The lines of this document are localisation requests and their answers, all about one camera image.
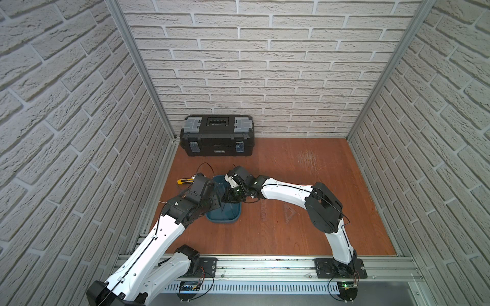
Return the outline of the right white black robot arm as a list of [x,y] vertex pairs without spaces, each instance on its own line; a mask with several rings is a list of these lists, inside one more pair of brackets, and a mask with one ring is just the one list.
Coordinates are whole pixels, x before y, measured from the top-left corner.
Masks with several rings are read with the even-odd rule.
[[324,233],[333,252],[334,266],[341,272],[353,274],[357,253],[345,231],[343,205],[321,182],[315,185],[296,185],[260,176],[244,180],[240,175],[226,175],[230,191],[239,199],[247,197],[279,200],[307,211],[314,227]]

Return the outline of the small clear triangle ruler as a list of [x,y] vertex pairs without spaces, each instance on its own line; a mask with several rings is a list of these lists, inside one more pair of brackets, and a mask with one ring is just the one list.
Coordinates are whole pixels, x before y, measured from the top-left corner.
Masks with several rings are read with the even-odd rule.
[[296,210],[290,205],[284,205],[283,212],[284,212],[285,224],[291,222],[293,217],[296,215]]

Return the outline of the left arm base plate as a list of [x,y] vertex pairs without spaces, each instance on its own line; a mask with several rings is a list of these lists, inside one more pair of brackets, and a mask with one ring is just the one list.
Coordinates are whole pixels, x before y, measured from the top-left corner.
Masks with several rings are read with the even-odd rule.
[[180,278],[198,278],[201,277],[203,273],[206,274],[206,277],[209,277],[209,275],[214,277],[216,275],[217,262],[218,259],[216,257],[200,258],[200,260],[193,263],[190,270],[186,274],[180,276]]

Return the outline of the teal plastic storage box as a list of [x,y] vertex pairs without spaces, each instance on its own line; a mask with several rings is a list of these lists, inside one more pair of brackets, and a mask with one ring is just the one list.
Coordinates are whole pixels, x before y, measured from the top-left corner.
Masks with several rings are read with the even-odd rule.
[[206,213],[206,218],[216,224],[232,224],[235,223],[242,212],[241,203],[232,203],[228,201],[230,184],[225,180],[224,175],[217,175],[213,178],[216,183],[217,194],[221,196],[221,205],[212,211]]

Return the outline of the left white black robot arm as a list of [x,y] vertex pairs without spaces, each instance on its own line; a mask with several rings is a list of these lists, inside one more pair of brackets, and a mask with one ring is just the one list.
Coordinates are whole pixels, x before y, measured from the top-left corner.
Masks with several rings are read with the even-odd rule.
[[205,274],[200,253],[183,245],[164,260],[165,251],[197,219],[219,209],[225,187],[199,173],[190,187],[171,198],[143,243],[105,281],[86,292],[89,305],[148,305],[169,284],[184,275]]

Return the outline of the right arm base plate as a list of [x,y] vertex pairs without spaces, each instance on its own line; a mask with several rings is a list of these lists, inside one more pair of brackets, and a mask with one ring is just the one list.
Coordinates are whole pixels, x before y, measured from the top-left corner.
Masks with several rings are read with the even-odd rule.
[[315,258],[313,262],[319,279],[367,279],[368,277],[364,262],[360,258],[355,258],[348,265],[338,263],[333,258]]

